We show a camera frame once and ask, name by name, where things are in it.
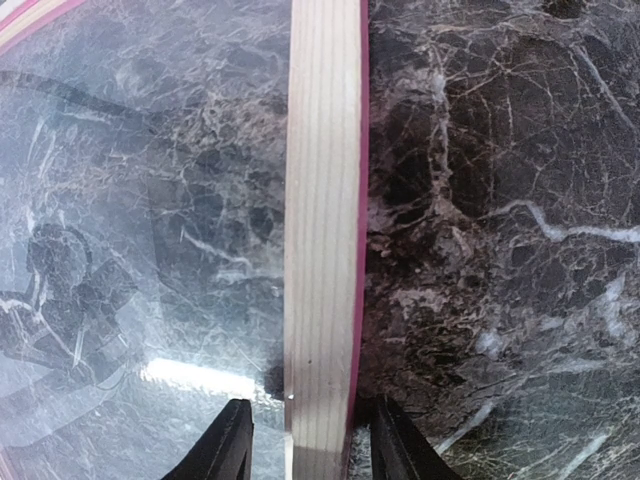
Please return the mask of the pink wooden picture frame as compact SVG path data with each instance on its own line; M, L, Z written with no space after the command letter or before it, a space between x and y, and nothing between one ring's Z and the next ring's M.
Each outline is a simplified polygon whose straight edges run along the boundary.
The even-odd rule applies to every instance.
M356 1L287 2L281 479L342 479L358 283L361 12Z

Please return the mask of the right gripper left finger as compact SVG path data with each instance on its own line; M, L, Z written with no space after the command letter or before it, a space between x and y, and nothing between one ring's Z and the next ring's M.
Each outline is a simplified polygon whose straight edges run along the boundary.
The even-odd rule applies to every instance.
M251 402L232 399L164 480L249 480L253 436Z

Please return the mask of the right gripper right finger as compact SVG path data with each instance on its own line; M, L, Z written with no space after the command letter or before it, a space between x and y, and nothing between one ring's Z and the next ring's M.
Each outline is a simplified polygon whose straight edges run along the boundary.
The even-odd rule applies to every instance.
M375 398L370 427L373 479L462 480L392 398Z

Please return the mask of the clear acrylic sheet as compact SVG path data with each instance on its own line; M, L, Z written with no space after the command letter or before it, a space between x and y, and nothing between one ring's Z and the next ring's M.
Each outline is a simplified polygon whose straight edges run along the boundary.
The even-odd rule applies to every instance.
M285 475L287 1L1 5L1 475Z

